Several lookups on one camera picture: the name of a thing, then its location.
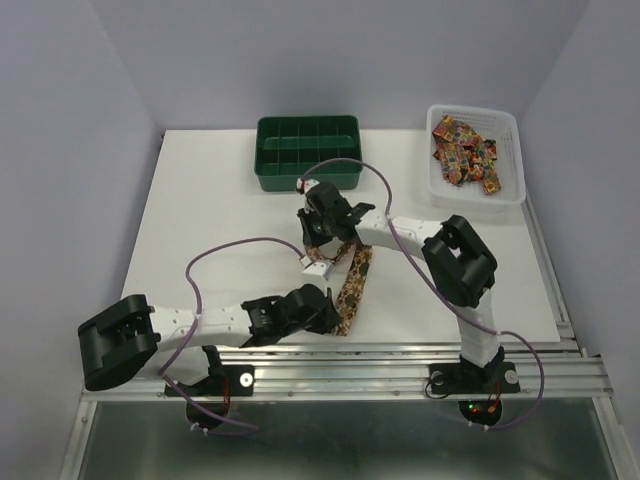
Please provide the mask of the paisley flamingo patterned tie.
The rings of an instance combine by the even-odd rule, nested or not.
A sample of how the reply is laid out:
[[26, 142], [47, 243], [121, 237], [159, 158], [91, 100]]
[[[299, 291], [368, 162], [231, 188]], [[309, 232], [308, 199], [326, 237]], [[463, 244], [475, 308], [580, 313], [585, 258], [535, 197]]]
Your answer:
[[334, 302], [340, 321], [330, 330], [333, 336], [346, 337], [357, 317], [363, 298], [367, 276], [373, 259], [373, 247], [360, 243], [343, 242], [334, 253], [325, 254], [319, 247], [304, 245], [307, 257], [312, 261], [328, 262], [336, 267], [351, 258], [345, 281]]

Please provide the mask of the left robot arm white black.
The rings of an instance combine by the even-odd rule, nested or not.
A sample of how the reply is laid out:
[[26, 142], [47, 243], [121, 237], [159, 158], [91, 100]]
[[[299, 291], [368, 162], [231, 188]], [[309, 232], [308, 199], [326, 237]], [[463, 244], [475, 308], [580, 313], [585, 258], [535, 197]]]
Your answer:
[[301, 331], [328, 334], [340, 321], [331, 292], [311, 284], [200, 313], [130, 295], [79, 326], [84, 385], [105, 391], [161, 378], [210, 394], [222, 384], [215, 348], [266, 347]]

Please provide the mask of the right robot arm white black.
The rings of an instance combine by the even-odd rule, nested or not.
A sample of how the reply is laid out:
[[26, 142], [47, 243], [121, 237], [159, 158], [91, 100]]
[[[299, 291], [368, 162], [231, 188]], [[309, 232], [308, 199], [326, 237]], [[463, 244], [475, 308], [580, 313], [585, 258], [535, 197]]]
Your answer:
[[426, 221], [393, 217], [369, 203], [352, 206], [330, 182], [300, 178], [296, 191], [305, 199], [298, 211], [305, 246], [338, 240], [398, 251], [412, 266], [424, 260], [429, 273], [423, 278], [458, 322], [461, 381], [482, 390], [495, 380], [504, 360], [490, 293], [497, 260], [464, 217], [453, 215], [435, 231]]

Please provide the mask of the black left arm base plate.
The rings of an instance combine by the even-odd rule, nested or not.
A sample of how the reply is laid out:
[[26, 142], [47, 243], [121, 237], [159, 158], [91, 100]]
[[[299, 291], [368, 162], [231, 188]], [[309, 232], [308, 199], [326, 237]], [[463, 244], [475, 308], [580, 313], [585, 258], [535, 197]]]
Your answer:
[[178, 383], [177, 386], [190, 397], [251, 397], [254, 392], [255, 367], [251, 364], [223, 364], [221, 369], [209, 374], [194, 385]]

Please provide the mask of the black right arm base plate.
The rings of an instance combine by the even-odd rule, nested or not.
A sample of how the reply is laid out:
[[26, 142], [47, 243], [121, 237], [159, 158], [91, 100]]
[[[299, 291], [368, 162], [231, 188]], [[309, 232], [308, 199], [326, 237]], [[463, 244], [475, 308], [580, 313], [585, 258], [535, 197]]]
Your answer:
[[436, 398], [450, 395], [473, 396], [521, 392], [515, 365], [504, 362], [489, 372], [473, 365], [437, 363], [429, 366], [426, 392]]

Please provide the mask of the colourful patterned tie in basket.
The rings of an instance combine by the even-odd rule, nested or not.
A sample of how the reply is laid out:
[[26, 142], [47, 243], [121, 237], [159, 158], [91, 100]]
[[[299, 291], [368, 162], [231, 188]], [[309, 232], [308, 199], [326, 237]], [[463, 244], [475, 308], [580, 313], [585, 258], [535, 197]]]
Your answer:
[[468, 123], [445, 115], [432, 130], [436, 150], [433, 157], [440, 165], [442, 178], [450, 185], [480, 185], [491, 196], [502, 190], [496, 168], [497, 145], [485, 139]]

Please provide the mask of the aluminium mounting rail frame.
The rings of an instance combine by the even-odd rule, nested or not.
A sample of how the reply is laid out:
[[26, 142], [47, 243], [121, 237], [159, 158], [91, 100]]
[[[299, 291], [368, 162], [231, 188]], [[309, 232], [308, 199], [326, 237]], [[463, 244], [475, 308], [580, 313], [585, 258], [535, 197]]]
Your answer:
[[255, 366], [233, 410], [253, 437], [192, 432], [157, 382], [82, 395], [65, 479], [635, 479], [638, 463], [612, 401], [604, 362], [582, 348], [535, 210], [523, 208], [561, 340], [542, 344], [546, 389], [535, 416], [483, 433], [454, 398], [424, 394], [429, 366], [453, 343], [285, 345], [229, 352]]

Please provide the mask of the white perforated plastic basket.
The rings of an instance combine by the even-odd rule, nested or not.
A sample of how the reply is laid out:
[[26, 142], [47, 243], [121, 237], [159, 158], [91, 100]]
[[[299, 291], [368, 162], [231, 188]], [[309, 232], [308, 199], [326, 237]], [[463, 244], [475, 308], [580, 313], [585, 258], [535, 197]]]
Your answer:
[[[433, 157], [436, 150], [432, 130], [445, 115], [468, 123], [485, 139], [496, 141], [496, 168], [502, 185], [497, 194], [485, 195], [481, 186], [473, 183], [455, 187], [446, 182], [440, 165]], [[498, 110], [455, 105], [433, 105], [427, 112], [427, 145], [429, 148], [428, 189], [432, 202], [438, 206], [455, 206], [484, 212], [498, 212], [522, 204], [526, 198], [524, 168], [516, 119]]]

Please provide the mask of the green divided plastic tray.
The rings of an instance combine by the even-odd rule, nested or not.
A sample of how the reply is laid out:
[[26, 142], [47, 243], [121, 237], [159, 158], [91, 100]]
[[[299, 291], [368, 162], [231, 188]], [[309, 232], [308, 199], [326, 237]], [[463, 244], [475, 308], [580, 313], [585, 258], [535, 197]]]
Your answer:
[[307, 171], [353, 190], [361, 162], [360, 125], [353, 115], [267, 116], [257, 123], [254, 174], [265, 192], [292, 191]]

